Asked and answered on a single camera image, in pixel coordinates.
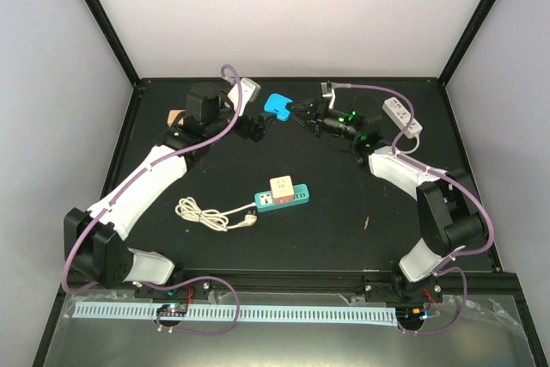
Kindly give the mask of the large orange cube adapter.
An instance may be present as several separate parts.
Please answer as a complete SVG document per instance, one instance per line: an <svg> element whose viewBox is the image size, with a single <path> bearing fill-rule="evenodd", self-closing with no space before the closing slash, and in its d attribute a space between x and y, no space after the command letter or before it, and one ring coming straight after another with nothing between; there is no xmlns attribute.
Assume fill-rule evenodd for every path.
<svg viewBox="0 0 550 367"><path fill-rule="evenodd" d="M186 110L171 110L168 114L167 125L169 127L175 125L184 125Z"/></svg>

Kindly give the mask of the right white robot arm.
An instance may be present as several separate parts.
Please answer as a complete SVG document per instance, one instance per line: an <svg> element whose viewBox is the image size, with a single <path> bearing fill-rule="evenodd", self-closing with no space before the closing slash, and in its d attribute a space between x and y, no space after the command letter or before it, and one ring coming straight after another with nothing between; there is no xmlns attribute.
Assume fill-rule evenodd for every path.
<svg viewBox="0 0 550 367"><path fill-rule="evenodd" d="M477 241L488 240L490 231L468 173L419 166L383 137L382 121L391 103L393 100L388 99L379 104L364 95L346 112L334 109L326 98L297 101L286 108L309 133L349 140L359 165L368 166L371 175L388 181L416 201L420 239L400 259L398 274L390 280L393 295L409 301L421 292L422 280L437 274Z"/></svg>

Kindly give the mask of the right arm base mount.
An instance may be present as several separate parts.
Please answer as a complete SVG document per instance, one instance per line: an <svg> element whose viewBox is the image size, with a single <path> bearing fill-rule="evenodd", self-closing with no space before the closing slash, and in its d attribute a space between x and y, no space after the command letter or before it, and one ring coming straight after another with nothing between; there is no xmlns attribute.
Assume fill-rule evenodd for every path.
<svg viewBox="0 0 550 367"><path fill-rule="evenodd" d="M434 277L412 282L401 272L367 272L357 291L367 301L377 303L413 305L443 301L441 287Z"/></svg>

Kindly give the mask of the blue cube adapter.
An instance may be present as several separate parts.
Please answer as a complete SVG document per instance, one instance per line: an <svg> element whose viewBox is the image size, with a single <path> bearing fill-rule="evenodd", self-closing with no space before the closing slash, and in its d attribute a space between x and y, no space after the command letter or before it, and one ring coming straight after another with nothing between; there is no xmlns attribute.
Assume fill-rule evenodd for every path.
<svg viewBox="0 0 550 367"><path fill-rule="evenodd" d="M277 120L285 122L290 119L291 114L287 105L292 102L291 98L273 93L268 96L263 109L266 113L274 114Z"/></svg>

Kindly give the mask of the pink cube adapter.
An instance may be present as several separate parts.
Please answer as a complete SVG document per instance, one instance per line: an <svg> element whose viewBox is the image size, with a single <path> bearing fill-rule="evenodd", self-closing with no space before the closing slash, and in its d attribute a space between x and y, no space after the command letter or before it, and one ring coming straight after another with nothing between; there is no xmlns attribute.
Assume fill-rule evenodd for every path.
<svg viewBox="0 0 550 367"><path fill-rule="evenodd" d="M273 204L287 204L294 199L295 190L289 175L271 178L269 183Z"/></svg>

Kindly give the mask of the white power strip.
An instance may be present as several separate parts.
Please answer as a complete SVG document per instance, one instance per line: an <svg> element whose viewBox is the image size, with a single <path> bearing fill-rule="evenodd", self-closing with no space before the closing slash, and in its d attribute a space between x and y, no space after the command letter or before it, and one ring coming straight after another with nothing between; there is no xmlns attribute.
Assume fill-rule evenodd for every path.
<svg viewBox="0 0 550 367"><path fill-rule="evenodd" d="M382 104L382 110L400 130L408 124L411 118L409 110L395 97L385 100ZM409 139L418 138L422 130L423 126L416 119L413 119L405 132L405 136Z"/></svg>

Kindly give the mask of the teal power strip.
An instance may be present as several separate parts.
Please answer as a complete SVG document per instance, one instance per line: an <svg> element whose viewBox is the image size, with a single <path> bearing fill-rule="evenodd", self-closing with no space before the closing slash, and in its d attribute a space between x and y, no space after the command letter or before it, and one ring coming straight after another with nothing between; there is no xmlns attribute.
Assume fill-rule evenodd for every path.
<svg viewBox="0 0 550 367"><path fill-rule="evenodd" d="M274 198L272 191L265 191L254 195L254 203L257 212L262 213L307 204L309 197L309 187L302 183L293 186L292 198L290 196Z"/></svg>

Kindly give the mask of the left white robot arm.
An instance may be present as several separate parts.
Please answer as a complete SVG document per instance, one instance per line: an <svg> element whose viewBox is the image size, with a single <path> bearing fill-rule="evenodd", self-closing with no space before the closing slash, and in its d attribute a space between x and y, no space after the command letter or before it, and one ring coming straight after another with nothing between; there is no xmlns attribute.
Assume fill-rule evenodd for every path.
<svg viewBox="0 0 550 367"><path fill-rule="evenodd" d="M119 284L153 284L165 297L176 297L185 278L175 263L157 253L129 248L125 241L139 218L156 199L230 132L260 141L275 120L288 119L292 100L272 94L256 118L245 115L260 86L249 78L229 89L216 83L196 83L185 106L168 117L168 129L144 160L108 195L82 211L64 217L65 263L62 286L66 292L70 270L106 288Z"/></svg>

